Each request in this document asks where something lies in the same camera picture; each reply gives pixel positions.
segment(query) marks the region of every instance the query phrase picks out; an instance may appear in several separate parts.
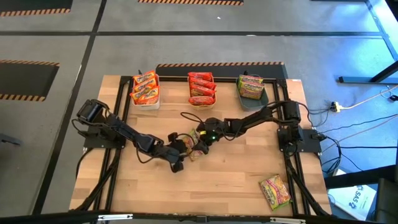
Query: concrete floor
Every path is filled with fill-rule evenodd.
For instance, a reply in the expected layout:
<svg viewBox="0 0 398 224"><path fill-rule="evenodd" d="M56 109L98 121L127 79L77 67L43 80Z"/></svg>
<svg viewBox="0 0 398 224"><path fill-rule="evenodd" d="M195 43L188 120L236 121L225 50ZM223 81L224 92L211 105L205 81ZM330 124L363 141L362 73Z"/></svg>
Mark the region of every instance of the concrete floor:
<svg viewBox="0 0 398 224"><path fill-rule="evenodd" d="M385 2L372 0L376 12ZM100 0L75 0L68 15L0 18L4 30L90 31ZM393 44L397 22L381 17ZM361 2L309 0L248 0L243 7L140 4L131 0L108 1L100 31L308 31L377 32L366 5ZM60 62L47 99L43 103L0 101L0 132L20 138L24 145L1 145L0 217L28 214L45 172L57 129L67 106L88 37L0 36L0 59ZM134 75L158 63L283 61L289 78L303 80L310 108L324 108L329 101L349 106L386 89L383 85L342 85L341 75L373 76L394 59L380 37L238 37L238 36L121 36L97 37L90 55L75 110L96 98L103 75ZM320 131L396 113L397 103L378 97L339 114L330 114ZM315 123L318 116L312 116ZM374 124L329 133L341 139ZM394 146L398 120L343 141L344 146ZM322 142L326 148L330 142ZM65 212L73 192L75 166L83 138L69 128L44 206L45 213ZM330 149L322 156L336 156ZM393 149L345 149L362 169L395 163ZM340 165L356 172L343 159Z"/></svg>

